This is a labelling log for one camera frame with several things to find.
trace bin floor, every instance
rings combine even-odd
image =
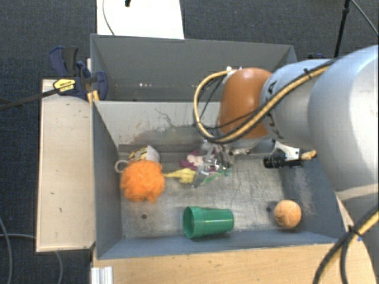
[[[178,161],[162,162],[163,173],[179,169]],[[231,209],[233,231],[269,230],[277,226],[272,203],[284,198],[279,173],[265,169],[262,159],[236,158],[228,176],[195,189],[166,178],[166,187],[155,204],[131,202],[121,193],[124,238],[182,235],[182,214],[188,205]]]

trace orange sponge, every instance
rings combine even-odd
[[[147,199],[154,203],[165,188],[162,165],[150,160],[129,163],[124,169],[120,187],[124,189],[125,198],[133,202]]]

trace green plastic cup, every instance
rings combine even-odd
[[[234,223],[229,209],[188,206],[183,213],[184,234],[190,239],[225,233],[233,229]]]

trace blue clamp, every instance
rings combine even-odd
[[[91,72],[83,61],[76,62],[78,48],[57,46],[49,53],[49,63],[59,77],[72,77],[75,80],[74,89],[59,92],[59,95],[75,96],[87,100],[87,94],[97,90],[100,100],[105,100],[108,92],[108,81],[104,71],[96,72],[91,77]]]

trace wooden table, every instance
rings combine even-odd
[[[96,260],[94,267],[113,267],[114,284],[148,283],[312,283],[314,273],[332,244],[266,248],[223,253],[132,259]],[[346,268],[349,283],[375,284],[363,242],[351,246]],[[320,283],[341,283],[339,260]]]

